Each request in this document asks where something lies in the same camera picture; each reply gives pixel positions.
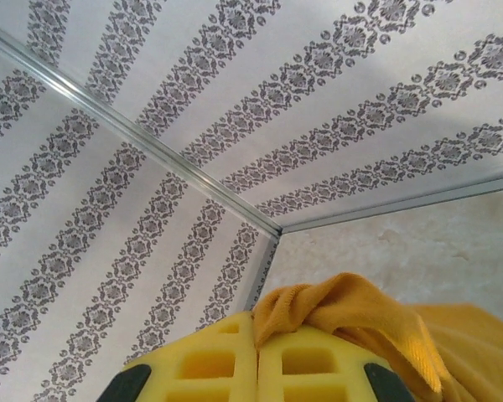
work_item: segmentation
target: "wallpaper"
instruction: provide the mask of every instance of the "wallpaper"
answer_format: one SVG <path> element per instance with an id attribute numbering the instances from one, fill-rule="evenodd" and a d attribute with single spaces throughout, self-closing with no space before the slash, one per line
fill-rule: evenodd
<path id="1" fill-rule="evenodd" d="M 10 0 L 0 27 L 281 226 L 503 177 L 503 0 Z"/>
<path id="2" fill-rule="evenodd" d="M 275 244 L 0 57 L 0 401 L 96 400 L 250 308 Z"/>

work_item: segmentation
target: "yellow sponge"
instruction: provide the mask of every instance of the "yellow sponge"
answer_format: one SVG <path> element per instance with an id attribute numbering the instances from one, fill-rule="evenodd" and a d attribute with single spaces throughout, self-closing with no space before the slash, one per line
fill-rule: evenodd
<path id="1" fill-rule="evenodd" d="M 277 335 L 257 352 L 249 312 L 133 360 L 98 400 L 413 402 L 386 360 L 312 327 Z"/>
<path id="2" fill-rule="evenodd" d="M 259 354 L 257 400 L 268 402 L 375 401 L 364 366 L 386 360 L 353 343 L 303 326 L 274 337 Z"/>
<path id="3" fill-rule="evenodd" d="M 137 402 L 255 402 L 252 316 L 235 314 L 131 361 L 151 374 Z"/>

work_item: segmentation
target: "beige wall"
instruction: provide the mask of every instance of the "beige wall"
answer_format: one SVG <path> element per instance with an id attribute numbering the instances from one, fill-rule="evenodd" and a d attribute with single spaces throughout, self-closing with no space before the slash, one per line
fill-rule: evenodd
<path id="1" fill-rule="evenodd" d="M 262 294 L 342 271 L 402 302 L 473 302 L 503 319 L 503 192 L 287 234 Z"/>

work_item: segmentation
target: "damask pattern stripe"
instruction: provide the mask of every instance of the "damask pattern stripe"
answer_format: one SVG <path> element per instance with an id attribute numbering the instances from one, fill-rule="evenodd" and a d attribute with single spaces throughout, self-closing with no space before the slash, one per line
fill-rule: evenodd
<path id="1" fill-rule="evenodd" d="M 49 245 L 50 253 L 42 255 L 39 268 L 31 271 L 33 278 L 23 283 L 13 305 L 4 309 L 0 315 L 0 375 L 8 373 L 8 364 L 17 359 L 22 345 L 29 342 L 29 334 L 38 328 L 41 316 L 58 297 L 80 256 L 90 248 L 145 159 L 135 147 L 122 144 L 71 220 L 56 235 L 56 242 Z"/>
<path id="2" fill-rule="evenodd" d="M 26 46 L 41 59 L 57 67 L 70 10 L 69 2 L 67 0 L 29 2 L 29 10 Z"/>
<path id="3" fill-rule="evenodd" d="M 0 140 L 12 122 L 18 121 L 46 91 L 43 84 L 25 71 L 14 70 L 0 85 Z"/>
<path id="4" fill-rule="evenodd" d="M 169 327 L 175 322 L 180 305 L 186 298 L 187 290 L 201 267 L 201 261 L 205 258 L 225 213 L 226 210 L 212 200 L 207 200 L 201 209 L 198 223 L 192 226 L 188 240 L 181 249 L 182 253 L 172 266 L 168 281 L 160 289 L 161 296 L 155 299 L 156 304 L 151 307 L 144 323 L 145 328 L 137 335 L 137 343 L 131 347 L 132 355 L 127 357 L 127 361 L 165 344 Z"/>
<path id="5" fill-rule="evenodd" d="M 111 265 L 111 271 L 106 273 L 108 280 L 99 285 L 97 295 L 90 299 L 93 304 L 86 308 L 82 320 L 76 324 L 79 331 L 69 336 L 65 349 L 60 352 L 60 360 L 49 370 L 50 379 L 41 383 L 44 390 L 34 395 L 33 401 L 66 400 L 84 380 L 86 367 L 102 348 L 106 333 L 128 299 L 129 289 L 142 274 L 188 185 L 167 173 L 159 187 Z"/>
<path id="6" fill-rule="evenodd" d="M 54 67 L 58 65 L 69 9 L 66 0 L 29 2 L 27 47 Z M 12 127 L 11 123 L 18 121 L 30 105 L 46 91 L 42 82 L 25 71 L 14 70 L 2 83 L 0 139 L 5 131 Z"/>
<path id="7" fill-rule="evenodd" d="M 61 178 L 65 167 L 79 153 L 99 125 L 83 111 L 73 109 L 62 125 L 56 127 L 44 145 L 39 147 L 23 166 L 23 171 L 11 180 L 0 196 L 0 249 L 7 247 L 12 235 L 20 231 L 19 225 L 26 223 L 31 209 L 38 208 L 55 180 Z"/>
<path id="8" fill-rule="evenodd" d="M 161 4 L 153 0 L 121 0 L 114 2 L 114 8 L 86 83 L 93 95 L 109 104 L 145 44 L 149 28 L 157 20 L 156 12 L 162 11 Z"/>
<path id="9" fill-rule="evenodd" d="M 355 16 L 343 14 L 334 22 L 334 32 L 323 31 L 323 42 L 310 42 L 303 55 L 295 54 L 293 62 L 285 63 L 279 72 L 271 74 L 257 90 L 240 101 L 234 110 L 226 112 L 220 121 L 190 143 L 181 155 L 202 168 L 228 148 L 252 134 L 274 116 L 292 107 L 315 91 L 317 85 L 326 85 L 343 72 L 344 67 L 355 65 L 359 58 L 375 52 L 378 43 L 387 44 L 393 33 L 404 34 L 415 26 L 421 13 L 433 14 L 434 0 L 371 0 L 368 7 L 355 5 Z"/>
<path id="10" fill-rule="evenodd" d="M 116 70 L 129 70 L 135 60 L 133 54 L 139 52 L 139 48 L 145 42 L 145 35 L 148 34 L 148 25 L 153 25 L 156 18 L 153 10 L 160 10 L 157 3 L 134 3 L 129 4 L 127 0 L 122 0 L 122 3 L 114 5 L 116 12 L 112 12 L 109 19 L 111 24 L 106 26 L 108 33 L 102 36 L 102 49 L 96 55 L 98 68 L 91 70 L 88 85 L 93 80 L 99 80 L 102 76 L 112 76 Z M 65 34 L 65 22 L 67 21 L 66 14 L 69 12 L 67 3 L 59 0 L 57 2 L 30 3 L 30 40 L 32 47 L 37 47 L 40 41 L 41 44 L 38 50 L 39 56 L 49 61 L 51 64 L 58 62 L 58 57 L 61 51 L 60 41 Z M 133 32 L 143 32 L 141 40 L 135 39 Z M 119 49 L 127 48 L 130 50 L 129 57 L 118 58 L 116 54 Z M 6 94 L 0 95 L 0 121 L 11 120 L 8 116 L 12 111 L 20 111 L 28 109 L 28 101 L 35 102 L 36 96 L 39 97 L 38 91 L 43 92 L 45 88 L 37 84 L 37 81 L 29 77 L 26 73 L 15 71 L 24 80 L 28 80 L 31 86 L 28 87 L 21 79 L 4 81 Z M 99 80 L 101 83 L 110 82 L 108 80 Z M 113 96 L 121 88 L 120 80 L 112 80 L 112 85 L 99 85 L 99 95 L 104 94 L 113 99 Z M 11 234 L 20 231 L 18 224 L 25 223 L 29 216 L 30 208 L 37 208 L 37 200 L 43 199 L 48 193 L 49 187 L 52 187 L 54 180 L 60 178 L 65 168 L 69 166 L 70 160 L 75 157 L 88 140 L 95 134 L 98 124 L 88 117 L 83 112 L 73 109 L 69 116 L 63 120 L 64 125 L 58 127 L 57 135 L 51 134 L 46 139 L 46 144 L 41 145 L 40 154 L 34 154 L 30 159 L 30 165 L 23 168 L 23 172 L 13 178 L 13 189 L 5 188 L 4 193 L 7 197 L 0 197 L 0 248 L 5 247 L 12 240 Z M 4 128 L 10 128 L 10 124 L 2 123 Z"/>
<path id="11" fill-rule="evenodd" d="M 235 299 L 235 291 L 238 283 L 242 279 L 242 273 L 246 269 L 246 264 L 250 260 L 250 254 L 257 243 L 259 232 L 247 223 L 241 225 L 241 229 L 236 234 L 234 245 L 226 258 L 226 264 L 221 269 L 221 276 L 212 288 L 212 296 L 209 297 L 209 304 L 203 309 L 203 317 L 200 324 L 195 329 L 214 324 L 226 316 L 231 308 L 231 302 Z"/>
<path id="12" fill-rule="evenodd" d="M 257 207 L 270 217 L 299 211 L 337 198 L 363 193 L 389 183 L 431 174 L 447 167 L 479 161 L 485 155 L 503 154 L 503 118 L 495 125 L 483 124 L 471 133 L 459 132 L 454 138 L 445 137 L 420 149 L 382 159 L 349 173 L 314 183 L 289 194 L 276 197 Z"/>
<path id="13" fill-rule="evenodd" d="M 209 16 L 210 25 L 201 27 L 200 36 L 192 39 L 192 46 L 172 67 L 136 123 L 160 137 L 244 48 L 244 40 L 253 38 L 257 26 L 267 23 L 265 16 L 274 15 L 280 7 L 279 0 L 221 0 L 216 5 L 218 15 Z"/>
<path id="14" fill-rule="evenodd" d="M 308 135 L 292 140 L 252 164 L 222 180 L 235 193 L 242 193 L 261 183 L 279 177 L 306 163 L 372 137 L 407 117 L 417 117 L 443 100 L 455 101 L 466 96 L 470 88 L 481 90 L 489 80 L 503 80 L 503 37 L 491 34 L 478 40 L 469 55 L 459 51 L 454 61 L 439 61 L 428 67 L 423 78 L 414 75 L 411 83 L 392 86 L 390 93 L 378 94 L 376 100 L 366 100 L 359 110 L 349 110 L 331 122 L 314 128 Z"/>

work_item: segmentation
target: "yellow towel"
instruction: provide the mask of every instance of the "yellow towel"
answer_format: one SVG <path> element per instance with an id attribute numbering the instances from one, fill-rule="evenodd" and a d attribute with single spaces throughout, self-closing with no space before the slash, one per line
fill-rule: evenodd
<path id="1" fill-rule="evenodd" d="M 471 305 L 404 306 L 355 274 L 277 289 L 254 309 L 259 348 L 303 323 L 385 358 L 424 402 L 503 402 L 503 322 Z"/>

